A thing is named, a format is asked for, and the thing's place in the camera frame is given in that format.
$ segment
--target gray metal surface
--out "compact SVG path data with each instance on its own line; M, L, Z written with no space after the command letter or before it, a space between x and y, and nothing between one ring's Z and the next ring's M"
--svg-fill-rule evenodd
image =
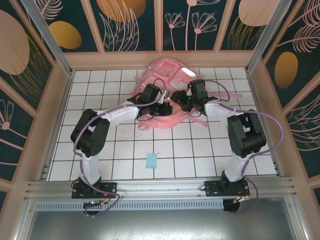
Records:
M82 201L37 202L35 212L70 212L83 211ZM100 211L108 208L110 203L94 206L88 211ZM149 200L149 201L118 201L110 211L156 211L156 210L188 210L188 209L224 209L223 199L193 200Z
M312 240L311 234L306 223L305 217L299 205L297 197L284 198L289 218L294 230L296 239L299 240Z
M35 212L28 240L294 240L284 200L261 199L244 215L222 210Z

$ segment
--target pink strap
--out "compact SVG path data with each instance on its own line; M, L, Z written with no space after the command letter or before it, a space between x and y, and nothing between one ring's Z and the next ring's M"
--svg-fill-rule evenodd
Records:
M140 82L140 77L139 76L134 76L134 79L135 79L137 84Z
M138 125L138 129L141 131L148 131L150 129L150 127L140 123Z
M197 124L201 124L201 125L204 126L204 127L208 127L208 126L209 126L209 124L208 124L207 122L201 121L201 120L199 120L199 119L196 118L196 117L188 116L187 118L188 118L190 121L195 122L195 123L197 123Z
M230 98L242 98L242 94L241 93L233 93L230 92ZM226 92L208 92L208 96L209 97L228 97L228 94Z

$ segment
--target blue sticky note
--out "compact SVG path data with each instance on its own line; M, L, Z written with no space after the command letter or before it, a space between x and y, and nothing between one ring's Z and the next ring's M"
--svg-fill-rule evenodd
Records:
M157 168L157 158L158 158L157 153L147 153L145 168L146 169L156 169Z

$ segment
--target perforated metal strip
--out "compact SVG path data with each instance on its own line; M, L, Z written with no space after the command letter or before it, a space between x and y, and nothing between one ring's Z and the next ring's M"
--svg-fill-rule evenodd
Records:
M67 212L83 211L83 205L87 202L38 202L36 212ZM88 211L103 210L110 206L95 206ZM223 199L200 199L200 200L160 200L160 201L119 201L111 211L134 211L134 210L187 210L187 209L223 209Z

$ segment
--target orange circle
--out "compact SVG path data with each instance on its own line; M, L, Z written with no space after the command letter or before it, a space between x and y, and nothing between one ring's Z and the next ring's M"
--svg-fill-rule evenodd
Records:
M130 21L131 17L127 16L130 14L130 9L136 18L139 18L146 9L146 0L96 0L96 2L108 18L117 22Z

